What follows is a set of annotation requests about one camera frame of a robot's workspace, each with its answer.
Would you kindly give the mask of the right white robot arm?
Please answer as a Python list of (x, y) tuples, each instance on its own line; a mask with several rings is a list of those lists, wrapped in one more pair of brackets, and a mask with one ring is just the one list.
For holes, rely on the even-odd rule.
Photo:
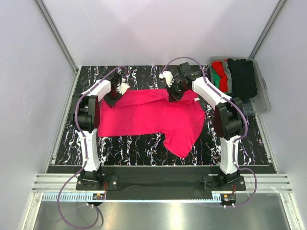
[(231, 98), (216, 88), (205, 76), (204, 70), (192, 71), (189, 63), (177, 67), (174, 76), (165, 68), (159, 77), (166, 81), (169, 101), (179, 101), (183, 94), (191, 90), (202, 97), (213, 109), (213, 128), (220, 138), (221, 161), (219, 173), (209, 180), (203, 180), (205, 190), (233, 190), (239, 181), (238, 143), (247, 135), (247, 121), (243, 113), (243, 103), (239, 98)]

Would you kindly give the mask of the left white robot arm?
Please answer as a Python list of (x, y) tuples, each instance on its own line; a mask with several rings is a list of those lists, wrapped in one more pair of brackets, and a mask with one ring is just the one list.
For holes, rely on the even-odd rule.
[(115, 105), (123, 95), (118, 91), (121, 83), (120, 74), (114, 71), (96, 80), (93, 86), (83, 93), (72, 96), (71, 120), (77, 130), (82, 154), (82, 167), (78, 171), (80, 176), (77, 185), (94, 190), (106, 185), (96, 141), (100, 124), (100, 105), (104, 99), (107, 105)]

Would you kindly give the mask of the magenta t shirt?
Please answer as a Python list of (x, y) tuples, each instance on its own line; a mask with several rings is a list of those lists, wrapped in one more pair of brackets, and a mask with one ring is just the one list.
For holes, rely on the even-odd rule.
[(100, 109), (99, 137), (165, 135), (164, 146), (185, 158), (200, 136), (205, 121), (198, 95), (184, 93), (181, 100), (169, 102), (165, 89), (127, 91), (109, 107)]

